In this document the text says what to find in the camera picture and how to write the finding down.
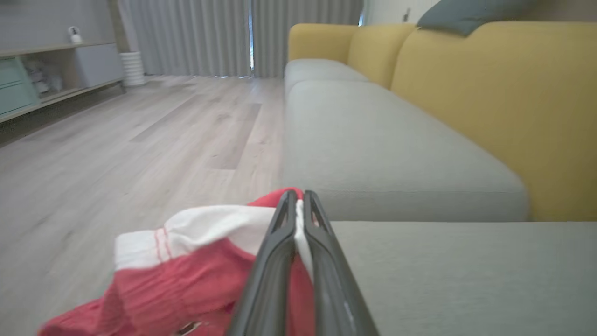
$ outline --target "blue-gray pillow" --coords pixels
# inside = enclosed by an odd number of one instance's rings
[[[441,0],[417,26],[469,36],[484,23],[513,20],[530,11],[538,0]]]

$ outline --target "gray cabinet door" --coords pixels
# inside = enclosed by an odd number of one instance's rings
[[[116,44],[100,44],[76,49],[81,84],[93,87],[124,76]]]

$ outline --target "red cloth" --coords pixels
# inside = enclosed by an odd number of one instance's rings
[[[289,189],[249,205],[276,207]],[[292,189],[303,198],[302,191]],[[191,322],[199,326],[189,335],[223,335],[254,261],[253,254],[221,239],[154,267],[117,270],[101,298],[48,321],[39,335],[166,336]],[[298,257],[289,291],[289,335],[314,335],[313,285]]]

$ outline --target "gray sofa seat cushion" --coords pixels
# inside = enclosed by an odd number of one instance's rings
[[[335,60],[292,60],[288,62],[284,70],[286,97],[295,84],[310,80],[368,81],[367,77],[360,72]]]
[[[298,83],[285,115],[282,183],[316,191],[332,220],[527,219],[512,171],[377,84]]]
[[[597,223],[333,222],[380,335],[597,335]]]

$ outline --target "white wall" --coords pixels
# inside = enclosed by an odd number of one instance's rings
[[[0,0],[0,50],[69,43],[77,26],[86,42],[113,42],[107,0]]]
[[[417,23],[439,0],[365,0],[365,24],[400,23],[407,8],[408,22]],[[597,22],[597,0],[541,0],[524,20]]]

